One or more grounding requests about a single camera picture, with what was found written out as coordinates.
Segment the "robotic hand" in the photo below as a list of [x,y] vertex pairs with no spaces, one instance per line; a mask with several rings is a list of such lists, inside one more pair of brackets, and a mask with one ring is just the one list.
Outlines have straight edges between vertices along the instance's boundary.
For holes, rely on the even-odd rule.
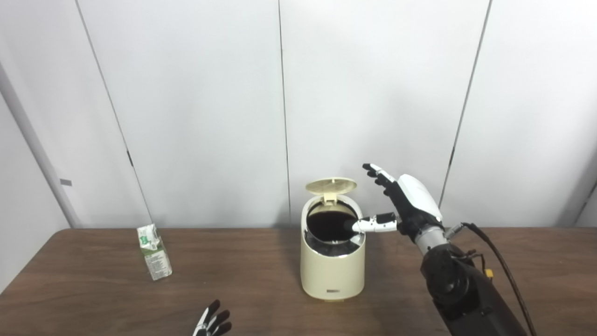
[[220,336],[232,329],[232,323],[224,323],[230,317],[228,310],[212,317],[219,308],[220,300],[215,300],[205,309],[192,336]]
[[[397,229],[408,236],[423,255],[421,272],[427,290],[453,336],[525,336],[521,324],[490,281],[490,274],[475,267],[472,258],[479,254],[475,251],[464,253],[450,243],[450,238],[463,226],[481,236],[498,256],[519,298],[514,280],[489,238],[477,226],[467,223],[446,232],[435,201],[416,178],[404,174],[396,180],[374,164],[364,164],[363,168],[368,176],[375,178],[376,184],[384,187],[383,193],[396,207],[400,222],[392,213],[387,213],[349,221],[344,227],[356,232]],[[524,303],[519,302],[531,334],[535,335]]]

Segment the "white backdrop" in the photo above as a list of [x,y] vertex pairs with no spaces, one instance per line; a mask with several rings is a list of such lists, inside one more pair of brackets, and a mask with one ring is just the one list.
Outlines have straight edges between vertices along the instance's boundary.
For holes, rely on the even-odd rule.
[[363,163],[439,199],[487,1],[282,0],[293,222],[307,182],[356,179],[364,213],[392,209]]
[[573,225],[597,178],[596,18],[594,1],[493,3],[447,224]]
[[[296,223],[333,175],[385,212],[368,161],[439,201],[487,1],[80,3],[141,188],[76,2],[0,2],[0,64],[80,226],[147,224],[143,196],[162,227]],[[493,4],[448,225],[574,222],[597,178],[596,14]]]
[[153,219],[288,223],[278,2],[81,8]]
[[79,227],[150,223],[74,1],[0,1],[0,63]]
[[0,292],[50,236],[67,227],[0,95]]

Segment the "wooden table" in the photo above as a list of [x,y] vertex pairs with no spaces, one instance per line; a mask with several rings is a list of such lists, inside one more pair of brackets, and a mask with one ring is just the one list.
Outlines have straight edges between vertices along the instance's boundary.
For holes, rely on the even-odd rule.
[[[542,336],[597,335],[597,230],[490,228]],[[234,336],[449,335],[406,238],[370,234],[364,291],[341,303],[307,296],[299,232],[161,230],[174,269],[153,282],[135,230],[65,230],[0,295],[0,335],[189,336],[219,298]],[[494,283],[522,314],[497,260],[472,233],[454,242],[485,252]]]

